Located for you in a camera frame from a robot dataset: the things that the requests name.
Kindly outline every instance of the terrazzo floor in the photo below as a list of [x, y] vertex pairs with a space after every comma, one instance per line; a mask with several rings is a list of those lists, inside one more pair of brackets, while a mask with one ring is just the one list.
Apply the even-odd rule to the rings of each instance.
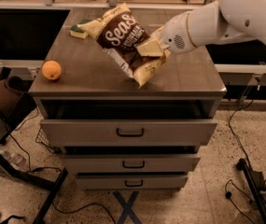
[[[246, 224], [263, 223], [259, 212], [240, 191], [250, 191], [244, 174], [237, 171], [236, 163], [245, 154], [229, 127], [229, 120], [238, 108], [235, 101], [223, 100], [216, 113], [217, 128], [206, 147], [201, 147], [201, 160], [182, 190], [93, 190], [77, 187], [73, 176], [68, 175], [44, 220], [45, 223], [152, 223], [152, 224]], [[30, 154], [32, 168], [37, 166], [59, 167], [59, 156], [52, 154], [35, 139], [42, 117], [33, 111], [26, 122], [13, 132], [13, 136]], [[231, 126], [239, 136], [251, 165], [266, 177], [266, 101], [254, 101], [245, 110], [237, 111]], [[0, 149], [21, 153], [9, 137]], [[40, 172], [46, 178], [58, 175], [55, 169]], [[231, 192], [232, 202], [225, 198], [225, 186]], [[8, 223], [33, 223], [38, 208], [47, 197], [45, 190], [28, 185], [11, 177], [0, 175], [0, 223], [10, 215], [24, 216], [25, 220], [11, 219]]]

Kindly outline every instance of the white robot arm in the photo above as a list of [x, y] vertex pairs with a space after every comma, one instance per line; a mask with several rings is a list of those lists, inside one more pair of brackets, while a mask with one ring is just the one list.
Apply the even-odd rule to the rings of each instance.
[[221, 0], [184, 12], [163, 26], [161, 38], [172, 53], [255, 39], [266, 45], [266, 0]]

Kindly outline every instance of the drawer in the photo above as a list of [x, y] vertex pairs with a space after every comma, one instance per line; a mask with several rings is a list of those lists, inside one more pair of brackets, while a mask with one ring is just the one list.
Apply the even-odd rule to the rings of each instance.
[[144, 173], [194, 171], [200, 158], [184, 155], [63, 155], [69, 173]]
[[77, 175], [81, 189], [178, 189], [188, 181], [187, 175]]
[[75, 120], [43, 119], [40, 125], [55, 146], [206, 145], [217, 126], [214, 119]]

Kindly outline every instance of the metal leg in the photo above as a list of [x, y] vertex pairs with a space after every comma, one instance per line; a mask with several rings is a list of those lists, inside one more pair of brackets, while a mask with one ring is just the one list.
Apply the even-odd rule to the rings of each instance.
[[46, 199], [46, 201], [43, 203], [41, 209], [39, 210], [39, 213], [37, 214], [33, 224], [41, 224], [43, 223], [43, 218], [46, 215], [46, 213], [49, 210], [49, 207], [52, 203], [52, 201], [54, 200], [54, 198], [56, 197], [61, 185], [63, 184], [64, 180], [67, 177], [67, 171], [66, 169], [63, 169], [63, 171], [60, 173], [60, 175], [58, 176], [56, 182], [54, 183], [54, 186], [52, 187], [48, 198]]
[[30, 175], [24, 172], [21, 172], [19, 170], [14, 169], [9, 162], [7, 162], [7, 160], [5, 158], [2, 157], [2, 155], [0, 154], [0, 166], [11, 176], [18, 178], [22, 181], [25, 181], [27, 183], [30, 183], [34, 186], [38, 186], [39, 188], [42, 189], [47, 189], [47, 190], [51, 190], [52, 187], [54, 186], [54, 182], [52, 181], [48, 181], [44, 178], [41, 178], [39, 176], [35, 176], [35, 175]]
[[58, 178], [55, 182], [49, 181], [47, 179], [41, 178], [39, 176], [30, 175], [21, 171], [14, 169], [9, 162], [5, 158], [2, 157], [0, 154], [0, 166], [11, 176], [23, 180], [27, 183], [30, 183], [34, 186], [37, 186], [42, 189], [49, 190], [48, 198], [43, 203], [42, 207], [40, 208], [35, 221], [33, 224], [42, 224], [44, 223], [43, 218], [49, 210], [49, 207], [56, 197], [61, 185], [63, 184], [64, 180], [67, 177], [67, 171], [64, 168], [63, 171], [59, 174]]
[[261, 217], [263, 219], [263, 222], [266, 223], [266, 207], [264, 205], [264, 200], [262, 197], [262, 194], [260, 193], [260, 191], [258, 190], [255, 181], [251, 175], [251, 172], [245, 162], [244, 159], [240, 159], [237, 163], [237, 169], [241, 170], [244, 172], [245, 174], [245, 179], [247, 181], [248, 186], [251, 189], [252, 195], [254, 197], [254, 200], [256, 202], [257, 208], [261, 214]]
[[247, 85], [243, 92], [241, 93], [239, 99], [238, 99], [238, 105], [241, 105], [243, 101], [246, 99], [247, 95], [251, 92], [252, 88], [254, 86], [257, 86], [257, 91], [260, 87], [260, 81], [263, 77], [263, 74], [253, 74], [252, 77], [248, 80]]

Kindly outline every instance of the chip bag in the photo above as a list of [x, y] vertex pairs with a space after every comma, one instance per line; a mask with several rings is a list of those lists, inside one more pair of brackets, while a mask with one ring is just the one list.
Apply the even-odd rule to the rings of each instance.
[[121, 69], [134, 78], [139, 87], [150, 80], [165, 63], [168, 53], [160, 57], [141, 57], [135, 46], [150, 35], [133, 17], [125, 3], [108, 10], [102, 18], [78, 24], [109, 54]]

